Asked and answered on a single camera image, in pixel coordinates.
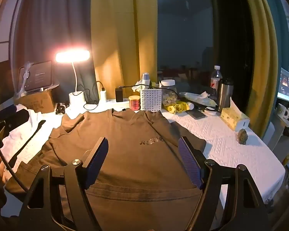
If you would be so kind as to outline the wet wipes pack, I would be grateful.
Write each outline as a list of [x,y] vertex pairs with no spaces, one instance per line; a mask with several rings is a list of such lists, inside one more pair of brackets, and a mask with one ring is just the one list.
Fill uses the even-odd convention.
[[179,96],[181,98],[185,98],[187,100],[201,104],[203,106],[208,106],[208,107],[217,106],[216,102],[212,100],[211,98],[209,98],[209,94],[206,91],[201,94],[194,94],[190,92],[180,92]]

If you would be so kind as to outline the yellow curtain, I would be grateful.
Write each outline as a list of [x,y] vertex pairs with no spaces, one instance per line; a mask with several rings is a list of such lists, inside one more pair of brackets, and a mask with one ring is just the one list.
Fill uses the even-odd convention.
[[262,138],[270,122],[277,92],[277,36],[267,0],[247,1],[254,32],[254,69],[246,114],[250,118],[251,130]]
[[157,81],[157,0],[91,0],[95,77],[108,99],[120,85],[134,85],[143,73]]

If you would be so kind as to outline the black smartphone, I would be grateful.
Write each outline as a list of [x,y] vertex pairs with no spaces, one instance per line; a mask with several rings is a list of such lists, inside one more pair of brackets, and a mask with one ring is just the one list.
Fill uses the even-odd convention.
[[206,117],[206,115],[199,110],[187,110],[186,113],[193,119],[202,119]]

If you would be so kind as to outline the white mug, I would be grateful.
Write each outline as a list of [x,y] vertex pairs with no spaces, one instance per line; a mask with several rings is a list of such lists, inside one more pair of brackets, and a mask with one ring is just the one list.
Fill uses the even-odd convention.
[[288,119],[289,118],[289,108],[286,108],[282,104],[278,104],[277,106],[277,115],[281,118]]

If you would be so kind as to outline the stainless steel tumbler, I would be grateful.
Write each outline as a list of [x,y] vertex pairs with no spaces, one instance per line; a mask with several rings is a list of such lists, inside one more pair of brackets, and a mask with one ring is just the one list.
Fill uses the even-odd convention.
[[218,111],[230,107],[230,97],[233,94],[233,81],[222,79],[218,88]]

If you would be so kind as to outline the glass jar white lid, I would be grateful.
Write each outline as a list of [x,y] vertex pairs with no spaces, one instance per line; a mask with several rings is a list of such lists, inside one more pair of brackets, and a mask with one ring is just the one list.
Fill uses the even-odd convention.
[[178,100],[175,80],[161,80],[160,88],[162,89],[162,104],[164,106],[175,104]]

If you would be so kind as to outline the yellow snack bag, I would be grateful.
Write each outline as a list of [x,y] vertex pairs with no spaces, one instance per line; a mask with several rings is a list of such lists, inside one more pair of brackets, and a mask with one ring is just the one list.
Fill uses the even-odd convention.
[[172,114],[180,114],[187,111],[187,102],[178,101],[175,104],[166,106],[165,109]]

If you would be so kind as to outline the black power adapter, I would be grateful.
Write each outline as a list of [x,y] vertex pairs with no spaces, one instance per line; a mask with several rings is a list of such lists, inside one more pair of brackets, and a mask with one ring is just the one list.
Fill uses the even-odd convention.
[[115,100],[116,100],[116,102],[124,101],[123,89],[122,88],[116,88],[115,89]]

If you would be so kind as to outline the white textured table cloth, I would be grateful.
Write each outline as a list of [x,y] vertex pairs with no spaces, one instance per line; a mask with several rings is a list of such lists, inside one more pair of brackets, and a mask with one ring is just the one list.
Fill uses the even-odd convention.
[[[67,113],[59,116],[54,113],[43,114],[43,120],[38,123],[35,132],[24,145],[14,154],[17,155],[15,172],[21,163],[28,163],[41,150],[49,139],[53,129],[61,125],[63,116],[75,119],[85,112],[100,113],[106,110],[123,111],[114,105],[100,105],[97,108],[70,107]],[[205,140],[203,150],[205,157],[215,160],[218,164],[236,167],[244,164],[249,169],[264,200],[272,197],[280,188],[285,175],[285,169],[271,150],[253,132],[249,132],[246,145],[237,142],[236,134],[218,116],[207,116],[195,120],[187,114],[180,116],[160,112],[168,122],[176,122],[186,128],[196,137]]]

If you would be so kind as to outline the red tin can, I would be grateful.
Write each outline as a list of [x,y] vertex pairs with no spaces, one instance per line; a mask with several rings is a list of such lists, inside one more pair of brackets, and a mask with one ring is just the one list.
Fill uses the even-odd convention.
[[131,95],[129,97],[129,108],[134,111],[140,110],[140,96],[139,95]]

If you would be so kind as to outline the white perforated plastic basket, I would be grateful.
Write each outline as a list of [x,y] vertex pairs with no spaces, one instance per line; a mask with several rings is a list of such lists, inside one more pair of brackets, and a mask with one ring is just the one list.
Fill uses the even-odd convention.
[[158,112],[162,108],[162,89],[140,90],[140,109]]

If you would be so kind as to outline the white desk lamp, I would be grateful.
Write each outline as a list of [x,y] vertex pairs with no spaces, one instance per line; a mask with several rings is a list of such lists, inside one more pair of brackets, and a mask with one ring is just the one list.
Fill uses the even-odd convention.
[[82,48],[69,48],[55,55],[55,61],[59,64],[70,64],[73,73],[73,90],[68,94],[72,107],[82,107],[86,104],[85,89],[78,90],[78,76],[75,63],[83,63],[89,60],[90,52]]

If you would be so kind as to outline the white folded garment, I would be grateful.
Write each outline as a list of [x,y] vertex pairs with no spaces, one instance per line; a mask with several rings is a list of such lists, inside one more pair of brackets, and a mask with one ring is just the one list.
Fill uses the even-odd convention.
[[17,105],[17,112],[25,109],[29,113],[29,119],[26,123],[12,130],[7,137],[3,139],[1,151],[4,157],[9,161],[11,157],[26,143],[29,137],[35,132],[38,123],[43,120],[41,112],[36,113],[22,104]]

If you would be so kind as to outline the brown t-shirt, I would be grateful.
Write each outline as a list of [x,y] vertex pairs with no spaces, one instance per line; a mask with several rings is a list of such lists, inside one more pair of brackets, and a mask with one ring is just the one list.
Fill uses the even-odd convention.
[[206,142],[160,112],[106,110],[63,116],[41,150],[16,175],[29,187],[44,164],[62,167],[82,158],[98,139],[106,159],[87,198],[103,230],[183,230],[201,192],[191,184],[178,140],[203,151]]

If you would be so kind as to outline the white usb charger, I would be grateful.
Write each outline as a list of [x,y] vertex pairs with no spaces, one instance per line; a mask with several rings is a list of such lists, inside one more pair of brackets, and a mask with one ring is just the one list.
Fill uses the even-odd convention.
[[100,101],[102,103],[107,102],[106,90],[104,88],[102,88],[102,90],[100,91]]

